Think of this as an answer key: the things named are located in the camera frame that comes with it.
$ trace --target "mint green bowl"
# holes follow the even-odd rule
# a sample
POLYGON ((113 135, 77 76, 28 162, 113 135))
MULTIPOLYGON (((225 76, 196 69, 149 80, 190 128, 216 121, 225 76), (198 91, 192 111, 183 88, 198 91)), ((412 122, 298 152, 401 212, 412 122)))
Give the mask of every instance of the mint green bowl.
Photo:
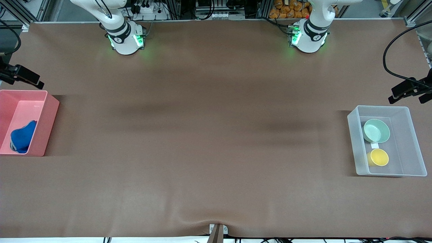
POLYGON ((370 119, 363 126, 363 137, 370 143, 384 143, 390 138, 390 129, 383 121, 370 119))

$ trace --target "black ring band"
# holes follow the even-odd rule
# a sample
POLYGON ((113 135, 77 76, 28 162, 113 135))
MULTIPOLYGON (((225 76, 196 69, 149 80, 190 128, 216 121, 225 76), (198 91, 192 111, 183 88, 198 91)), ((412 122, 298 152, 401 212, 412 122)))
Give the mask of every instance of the black ring band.
POLYGON ((120 34, 120 35, 109 35, 109 36, 111 37, 112 40, 114 40, 115 43, 121 44, 121 43, 124 42, 124 40, 126 39, 126 37, 129 36, 130 31, 131 31, 131 26, 130 26, 129 23, 127 23, 127 29, 126 29, 125 32, 123 32, 123 33, 120 34), (121 39, 121 42, 117 42, 117 41, 115 40, 115 38, 120 38, 120 39, 121 39))
POLYGON ((330 26, 327 26, 327 27, 318 27, 318 26, 312 24, 311 21, 310 21, 310 19, 306 20, 306 24, 310 25, 315 30, 326 30, 326 29, 328 29, 328 27, 330 27, 330 26))
POLYGON ((124 29, 125 26, 126 26, 126 20, 125 20, 125 21, 123 22, 123 24, 122 24, 119 28, 117 28, 117 29, 107 29, 107 28, 105 28, 105 30, 108 31, 108 32, 117 33, 117 32, 119 32, 119 31, 121 31, 122 29, 124 29))

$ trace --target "pink plastic bin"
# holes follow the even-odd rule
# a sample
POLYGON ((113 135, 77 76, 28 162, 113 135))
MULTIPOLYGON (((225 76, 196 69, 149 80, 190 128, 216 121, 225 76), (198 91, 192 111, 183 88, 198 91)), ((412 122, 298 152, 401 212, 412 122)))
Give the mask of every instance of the pink plastic bin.
POLYGON ((60 102, 45 90, 0 90, 0 156, 35 156, 45 154, 60 102), (10 134, 37 121, 27 153, 10 149, 10 134))

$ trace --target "yellow bowl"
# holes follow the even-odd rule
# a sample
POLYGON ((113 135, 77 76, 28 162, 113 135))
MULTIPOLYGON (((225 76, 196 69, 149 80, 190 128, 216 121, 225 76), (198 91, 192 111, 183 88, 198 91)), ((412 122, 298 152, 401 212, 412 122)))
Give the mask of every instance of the yellow bowl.
POLYGON ((388 164, 388 154, 379 148, 368 153, 369 166, 385 166, 388 164))

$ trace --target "green led light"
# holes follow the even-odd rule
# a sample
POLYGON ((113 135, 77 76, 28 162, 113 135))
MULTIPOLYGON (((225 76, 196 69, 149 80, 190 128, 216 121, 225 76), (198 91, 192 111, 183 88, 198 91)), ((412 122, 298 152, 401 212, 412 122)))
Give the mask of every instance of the green led light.
POLYGON ((143 45, 143 38, 141 36, 133 35, 133 38, 135 39, 135 42, 137 43, 138 46, 143 45))
POLYGON ((114 43, 112 42, 111 36, 108 35, 108 39, 111 42, 111 46, 114 48, 114 43))
POLYGON ((297 34, 295 34, 295 35, 292 37, 292 44, 293 44, 293 45, 298 44, 301 35, 302 35, 302 32, 301 32, 301 31, 298 31, 297 34))

